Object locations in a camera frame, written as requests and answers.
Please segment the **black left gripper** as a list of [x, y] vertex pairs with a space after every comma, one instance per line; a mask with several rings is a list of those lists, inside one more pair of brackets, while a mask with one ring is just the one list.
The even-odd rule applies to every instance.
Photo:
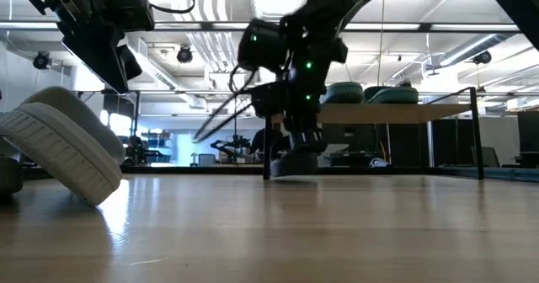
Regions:
[[29, 1], [42, 15], [47, 9], [55, 14], [62, 44], [117, 93], [126, 93], [127, 80], [142, 74], [129, 46], [119, 45], [124, 33], [101, 16], [99, 0]]

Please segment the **black background metal frame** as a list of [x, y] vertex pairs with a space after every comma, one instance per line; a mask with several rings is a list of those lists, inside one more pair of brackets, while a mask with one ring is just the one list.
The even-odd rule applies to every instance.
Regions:
[[[100, 92], [78, 92], [78, 97], [90, 106], [103, 125], [110, 128], [127, 150], [127, 163], [152, 167], [211, 167], [224, 163], [226, 154], [213, 148], [218, 140], [232, 139], [225, 128], [200, 143], [193, 143], [195, 132], [202, 126], [208, 113], [189, 109], [184, 103], [151, 103], [141, 94], [127, 96]], [[143, 130], [168, 134], [172, 141], [170, 163], [147, 163], [139, 134]]]

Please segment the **black rubber slide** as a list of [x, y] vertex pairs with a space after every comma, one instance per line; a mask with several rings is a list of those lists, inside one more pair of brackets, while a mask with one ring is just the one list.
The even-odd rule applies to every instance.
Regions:
[[271, 157], [269, 171], [272, 178], [315, 174], [318, 155], [314, 153], [277, 153]]

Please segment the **wooden shelf with black frame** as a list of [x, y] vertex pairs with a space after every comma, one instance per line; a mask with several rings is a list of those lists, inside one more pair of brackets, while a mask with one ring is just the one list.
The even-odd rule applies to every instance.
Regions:
[[[469, 104], [444, 104], [442, 101], [451, 96], [458, 96], [469, 92]], [[445, 96], [430, 101], [427, 104], [330, 104], [323, 106], [317, 113], [317, 123], [314, 129], [302, 131], [310, 133], [318, 129], [319, 123], [325, 124], [426, 124], [458, 115], [463, 112], [472, 113], [472, 129], [474, 136], [474, 147], [477, 149], [477, 175], [478, 179], [484, 178], [483, 154], [481, 152], [481, 136], [479, 132], [478, 120], [478, 100], [477, 90], [474, 87], [464, 88], [460, 91], [449, 93]], [[285, 123], [286, 113], [283, 115], [273, 115], [265, 118], [265, 131], [268, 132], [273, 124]]]

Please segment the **white rubber slide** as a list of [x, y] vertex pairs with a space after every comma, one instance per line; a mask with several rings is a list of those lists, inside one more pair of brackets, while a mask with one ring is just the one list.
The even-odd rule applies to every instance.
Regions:
[[45, 88], [0, 115], [0, 143], [29, 157], [89, 206], [120, 187], [123, 144], [66, 88]]

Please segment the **blue background storage bins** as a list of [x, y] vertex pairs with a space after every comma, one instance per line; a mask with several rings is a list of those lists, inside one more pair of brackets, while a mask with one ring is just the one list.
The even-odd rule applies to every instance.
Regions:
[[151, 133], [149, 130], [143, 130], [139, 137], [145, 152], [147, 163], [170, 163], [172, 157], [172, 141], [168, 134]]

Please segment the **chrome background pole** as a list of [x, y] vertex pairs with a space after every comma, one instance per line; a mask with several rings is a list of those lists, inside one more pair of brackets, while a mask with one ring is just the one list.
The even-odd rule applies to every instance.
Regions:
[[435, 153], [434, 153], [434, 132], [433, 132], [432, 121], [428, 121], [426, 123], [426, 137], [427, 137], [429, 167], [433, 168], [435, 166]]

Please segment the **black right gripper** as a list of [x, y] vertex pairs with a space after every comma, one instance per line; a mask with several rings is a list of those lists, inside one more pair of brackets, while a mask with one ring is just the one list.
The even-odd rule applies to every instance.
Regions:
[[[302, 131], [315, 128], [319, 99], [326, 93], [325, 81], [330, 62], [312, 59], [294, 59], [287, 74], [286, 128], [291, 131], [291, 150], [304, 153], [307, 143]], [[309, 151], [322, 153], [327, 142], [322, 130], [310, 133]]]

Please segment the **black overhead frame bar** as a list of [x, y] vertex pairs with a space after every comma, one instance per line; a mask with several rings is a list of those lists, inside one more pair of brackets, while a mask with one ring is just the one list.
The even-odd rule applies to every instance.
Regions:
[[[184, 22], [158, 21], [155, 31], [202, 31], [240, 32], [248, 27], [248, 22]], [[0, 20], [1, 30], [14, 31], [55, 31], [56, 23], [51, 21], [7, 21]], [[409, 23], [367, 23], [352, 22], [342, 32], [350, 33], [520, 33], [515, 24], [409, 24]]]

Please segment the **person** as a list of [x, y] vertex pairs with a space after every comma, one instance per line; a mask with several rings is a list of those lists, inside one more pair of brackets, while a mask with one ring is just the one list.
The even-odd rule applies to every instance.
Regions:
[[[265, 148], [265, 129], [261, 129], [256, 132], [251, 148], [250, 154], [253, 154], [254, 160], [257, 163], [262, 163], [264, 158]], [[270, 160], [276, 160], [291, 149], [290, 137], [284, 136], [280, 130], [272, 130], [269, 134], [269, 151]]]

